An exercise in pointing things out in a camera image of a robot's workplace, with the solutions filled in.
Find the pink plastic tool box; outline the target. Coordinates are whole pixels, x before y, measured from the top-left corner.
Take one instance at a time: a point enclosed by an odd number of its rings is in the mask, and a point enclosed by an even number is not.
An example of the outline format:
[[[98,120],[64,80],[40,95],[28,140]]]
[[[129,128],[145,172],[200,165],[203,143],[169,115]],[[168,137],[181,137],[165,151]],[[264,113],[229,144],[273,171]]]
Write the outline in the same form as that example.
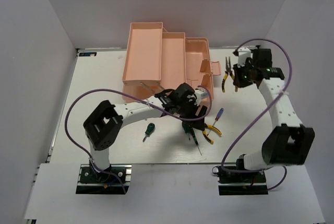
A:
[[[162,22],[130,24],[123,93],[147,99],[162,89],[187,83],[213,93],[213,77],[221,65],[212,61],[206,38],[188,38],[183,32],[168,32]]]

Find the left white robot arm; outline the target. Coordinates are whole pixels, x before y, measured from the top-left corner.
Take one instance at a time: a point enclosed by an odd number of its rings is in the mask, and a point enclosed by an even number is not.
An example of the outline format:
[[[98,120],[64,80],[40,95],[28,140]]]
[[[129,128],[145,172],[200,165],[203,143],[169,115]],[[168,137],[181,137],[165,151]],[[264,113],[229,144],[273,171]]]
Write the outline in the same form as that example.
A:
[[[166,89],[148,99],[133,98],[130,103],[111,104],[102,101],[84,121],[83,127],[90,144],[92,175],[100,182],[110,177],[109,148],[114,144],[122,127],[152,118],[172,116],[190,127],[203,130],[207,106],[204,99],[212,99],[203,86],[193,89],[182,83],[176,89]]]

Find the yellow long-nose pliers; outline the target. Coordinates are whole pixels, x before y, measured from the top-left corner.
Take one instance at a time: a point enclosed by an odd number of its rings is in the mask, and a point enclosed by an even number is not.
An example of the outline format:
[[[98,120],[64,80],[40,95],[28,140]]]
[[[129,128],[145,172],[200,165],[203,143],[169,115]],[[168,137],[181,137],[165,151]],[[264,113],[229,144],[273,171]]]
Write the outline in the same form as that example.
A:
[[[204,124],[204,130],[202,131],[202,135],[209,144],[213,145],[214,140],[209,137],[209,134],[211,132],[216,133],[219,137],[222,136],[222,132],[213,125],[208,125],[206,123]]]

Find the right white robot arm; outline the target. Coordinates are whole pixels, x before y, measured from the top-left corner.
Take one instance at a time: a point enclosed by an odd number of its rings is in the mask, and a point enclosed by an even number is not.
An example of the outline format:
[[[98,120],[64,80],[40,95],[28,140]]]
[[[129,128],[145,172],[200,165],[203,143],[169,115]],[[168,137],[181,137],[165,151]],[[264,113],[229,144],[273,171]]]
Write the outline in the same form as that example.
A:
[[[249,181],[255,170],[275,166],[303,165],[315,132],[297,116],[284,88],[287,84],[282,69],[273,67],[270,49],[240,48],[234,51],[237,63],[233,66],[237,88],[255,84],[269,106],[272,131],[259,151],[243,156],[243,164],[236,167],[236,177]]]

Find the yellow black pliers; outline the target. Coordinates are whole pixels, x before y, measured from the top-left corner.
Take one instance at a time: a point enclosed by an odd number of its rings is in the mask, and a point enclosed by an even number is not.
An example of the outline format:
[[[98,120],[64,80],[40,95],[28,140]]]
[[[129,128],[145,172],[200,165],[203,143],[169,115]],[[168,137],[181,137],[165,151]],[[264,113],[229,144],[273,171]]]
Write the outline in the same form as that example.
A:
[[[232,65],[231,65],[231,59],[230,57],[225,58],[225,75],[223,77],[222,83],[221,83],[221,89],[222,92],[225,93],[225,82],[228,77],[231,77],[232,80],[234,80],[235,76],[232,71]]]

